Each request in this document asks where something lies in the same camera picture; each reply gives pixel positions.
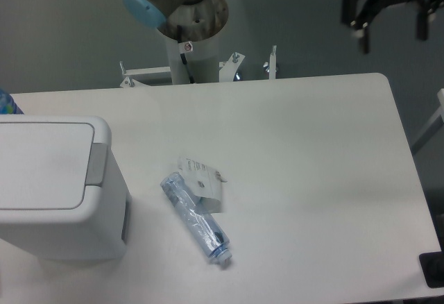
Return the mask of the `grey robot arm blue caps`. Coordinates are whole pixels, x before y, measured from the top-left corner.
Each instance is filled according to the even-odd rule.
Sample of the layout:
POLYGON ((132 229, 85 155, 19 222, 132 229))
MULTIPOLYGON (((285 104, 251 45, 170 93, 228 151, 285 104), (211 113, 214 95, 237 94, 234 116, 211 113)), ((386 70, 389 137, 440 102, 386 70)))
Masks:
MULTIPOLYGON (((217 34, 228 18, 223 0, 123 0, 127 11, 141 24, 156 28, 179 42, 201 41, 217 34)), ((342 0, 341 23, 359 38, 363 53, 370 51, 370 25, 383 9, 400 4, 417 6, 416 38, 429 37, 429 22, 443 0, 342 0)))

